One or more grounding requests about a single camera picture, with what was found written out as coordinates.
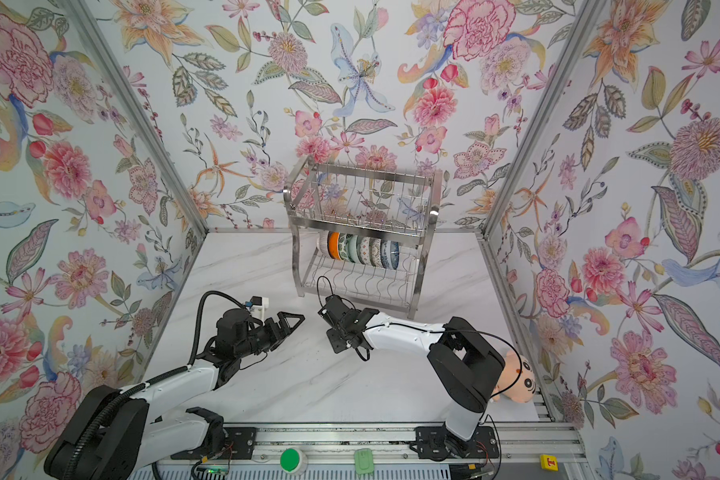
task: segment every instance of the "green lid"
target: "green lid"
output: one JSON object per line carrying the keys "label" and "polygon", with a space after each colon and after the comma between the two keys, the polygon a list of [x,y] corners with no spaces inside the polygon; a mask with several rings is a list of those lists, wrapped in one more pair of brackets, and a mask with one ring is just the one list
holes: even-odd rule
{"label": "green lid", "polygon": [[293,448],[285,450],[282,455],[280,455],[280,466],[287,472],[296,470],[299,461],[298,452]]}

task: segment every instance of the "dish rack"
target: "dish rack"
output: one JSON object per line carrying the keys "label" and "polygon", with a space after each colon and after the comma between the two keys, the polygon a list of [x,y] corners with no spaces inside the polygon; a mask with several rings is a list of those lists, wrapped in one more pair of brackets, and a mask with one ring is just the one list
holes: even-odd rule
{"label": "dish rack", "polygon": [[[299,296],[318,292],[325,276],[334,293],[369,306],[416,313],[437,225],[442,172],[431,177],[318,164],[308,156],[294,167],[283,198],[293,237],[293,279]],[[398,268],[354,264],[315,252],[302,274],[300,228],[398,242]],[[329,292],[324,281],[321,294]]]}

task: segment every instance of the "peach stuffed toy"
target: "peach stuffed toy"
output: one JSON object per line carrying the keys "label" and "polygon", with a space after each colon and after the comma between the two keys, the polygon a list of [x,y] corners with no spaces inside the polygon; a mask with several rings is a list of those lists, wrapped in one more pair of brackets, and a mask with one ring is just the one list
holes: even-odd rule
{"label": "peach stuffed toy", "polygon": [[[518,373],[520,372],[520,362],[523,363],[522,374],[520,375],[518,382],[512,385],[512,382],[518,378]],[[534,398],[534,392],[536,391],[536,379],[534,377],[533,370],[530,369],[530,362],[528,362],[528,359],[524,356],[520,356],[520,358],[518,358],[512,350],[510,350],[504,358],[504,370],[501,372],[501,376],[496,384],[494,393],[499,390],[506,389],[509,385],[512,385],[512,388],[503,392],[503,394],[509,397],[509,399],[513,402],[527,403]],[[496,396],[492,398],[491,401],[493,400],[499,400],[499,397]]]}

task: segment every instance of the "floral wallpaper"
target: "floral wallpaper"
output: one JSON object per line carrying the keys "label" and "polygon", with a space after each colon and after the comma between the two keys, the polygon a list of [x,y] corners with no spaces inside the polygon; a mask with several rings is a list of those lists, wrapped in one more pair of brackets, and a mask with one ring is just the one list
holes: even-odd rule
{"label": "floral wallpaper", "polygon": [[442,226],[477,228],[576,15],[575,0],[87,4],[212,230],[287,227],[283,185],[307,155],[442,170]]}
{"label": "floral wallpaper", "polygon": [[201,238],[55,2],[0,2],[0,480],[135,382]]}
{"label": "floral wallpaper", "polygon": [[720,479],[720,0],[609,0],[490,244],[603,480]]}

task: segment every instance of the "metal corner post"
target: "metal corner post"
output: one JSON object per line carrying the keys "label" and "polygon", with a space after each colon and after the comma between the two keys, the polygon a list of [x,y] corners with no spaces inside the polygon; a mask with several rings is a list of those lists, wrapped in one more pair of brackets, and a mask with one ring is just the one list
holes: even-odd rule
{"label": "metal corner post", "polygon": [[104,39],[104,34],[96,24],[95,17],[85,4],[85,0],[59,0],[61,7],[67,12],[70,23],[73,24],[80,39],[88,50],[91,57],[98,65],[102,76],[112,87],[117,98],[122,102],[131,126],[136,134],[144,140],[147,149],[154,158],[157,167],[167,186],[173,190],[174,198],[182,209],[184,216],[196,232],[204,238],[208,233],[208,226],[195,207],[187,189],[182,185],[173,162],[170,160],[168,151],[163,142],[157,137],[152,129],[140,102],[136,99],[130,83],[125,78],[120,63],[115,59],[109,45]]}
{"label": "metal corner post", "polygon": [[541,97],[536,112],[530,120],[528,133],[520,142],[518,154],[510,167],[504,186],[501,187],[499,196],[494,202],[493,208],[490,209],[488,221],[482,230],[483,238],[487,239],[493,228],[499,225],[500,218],[509,205],[509,201],[520,176],[530,161],[530,155],[544,134],[544,128],[547,126],[547,121],[552,115],[557,101],[563,96],[563,89],[568,81],[568,77],[573,72],[580,53],[584,48],[584,44],[605,3],[606,0],[583,0],[581,2],[579,14],[571,26],[570,36],[563,48],[563,52],[560,54],[557,73],[553,76],[551,82],[547,84],[547,88],[544,90],[544,95]]}

